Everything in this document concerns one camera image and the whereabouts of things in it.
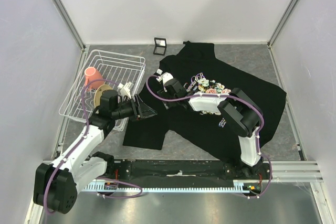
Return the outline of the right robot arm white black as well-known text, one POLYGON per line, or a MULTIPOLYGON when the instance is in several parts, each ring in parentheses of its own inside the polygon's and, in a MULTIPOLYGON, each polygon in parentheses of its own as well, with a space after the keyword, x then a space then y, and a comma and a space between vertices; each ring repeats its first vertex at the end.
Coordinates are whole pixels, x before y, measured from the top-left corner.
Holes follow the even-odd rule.
POLYGON ((241 174, 248 179, 259 173, 261 159, 259 131, 264 126, 264 118, 257 105, 239 88, 218 93, 216 89, 205 92, 187 92, 181 83, 165 73, 156 77, 163 87, 155 97, 171 104, 177 103, 196 112, 219 114, 239 138, 243 162, 241 174))

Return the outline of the black printed t-shirt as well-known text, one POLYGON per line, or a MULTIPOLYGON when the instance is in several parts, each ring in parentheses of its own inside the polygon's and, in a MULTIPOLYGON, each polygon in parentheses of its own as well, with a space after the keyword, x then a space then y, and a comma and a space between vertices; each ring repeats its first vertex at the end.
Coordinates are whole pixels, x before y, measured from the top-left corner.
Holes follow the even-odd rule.
MULTIPOLYGON (((265 145, 273 138, 285 108, 286 93, 275 84, 217 59, 214 44, 187 41, 177 55, 163 58, 159 69, 172 74, 186 88, 192 85, 196 76, 215 80, 226 89, 240 88, 263 112, 265 124, 260 133, 260 144, 265 145)), ((161 150, 166 133, 174 131, 223 162, 237 163, 240 160, 238 136, 229 126, 219 125, 222 121, 220 116, 183 107, 167 109, 151 94, 162 88, 154 78, 144 85, 139 96, 158 114, 138 122, 129 121, 124 146, 161 150)))

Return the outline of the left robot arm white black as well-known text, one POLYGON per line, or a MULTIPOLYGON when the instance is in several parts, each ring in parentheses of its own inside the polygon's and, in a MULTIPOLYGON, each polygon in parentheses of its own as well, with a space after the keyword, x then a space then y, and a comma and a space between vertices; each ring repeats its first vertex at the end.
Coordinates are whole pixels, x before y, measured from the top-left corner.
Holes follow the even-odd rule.
POLYGON ((115 127, 119 119, 147 119, 157 112, 135 95, 120 101, 115 90, 102 92, 100 104, 87 118, 86 126, 77 139, 50 164, 41 163, 35 172, 33 202, 52 214, 68 213, 78 194, 95 178, 111 178, 115 165, 111 155, 96 154, 89 159, 92 150, 100 144, 115 127))

